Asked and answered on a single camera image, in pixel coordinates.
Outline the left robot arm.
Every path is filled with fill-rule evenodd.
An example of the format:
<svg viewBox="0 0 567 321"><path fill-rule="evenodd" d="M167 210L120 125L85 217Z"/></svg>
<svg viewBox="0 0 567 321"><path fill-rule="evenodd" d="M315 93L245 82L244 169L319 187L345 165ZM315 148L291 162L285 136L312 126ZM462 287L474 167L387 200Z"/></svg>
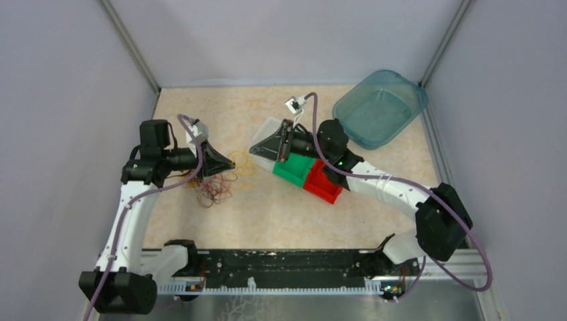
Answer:
<svg viewBox="0 0 567 321"><path fill-rule="evenodd" d="M84 319L99 314L149 314L158 289L177 272L185 277L206 271L194 241L166 242L158 255L142 262L142 244L159 196L193 179L202 180L235 168L209 143L208 128L184 114L178 120L188 136L180 147L167 120L146 120L140 142L122 168L120 198L108 240L94 269L82 272L79 287L89 304Z"/></svg>

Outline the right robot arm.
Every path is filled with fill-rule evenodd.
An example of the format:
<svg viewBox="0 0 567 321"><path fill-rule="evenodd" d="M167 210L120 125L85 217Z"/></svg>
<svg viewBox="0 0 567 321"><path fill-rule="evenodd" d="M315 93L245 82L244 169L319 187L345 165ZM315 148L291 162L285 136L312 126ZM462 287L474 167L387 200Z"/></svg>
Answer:
<svg viewBox="0 0 567 321"><path fill-rule="evenodd" d="M292 154L329 161L323 172L334 185L370 195L414 220L414 229L387 237L371 254L371 264L386 276L395 275L403 263L421 256L449 261L463 243L463 225L473 224L456 190L446 183L420 188L371 165L348 147L348 137L338 120L325 120L316 134L302 125L282 120L275 132L252 145L250 153L284 163Z"/></svg>

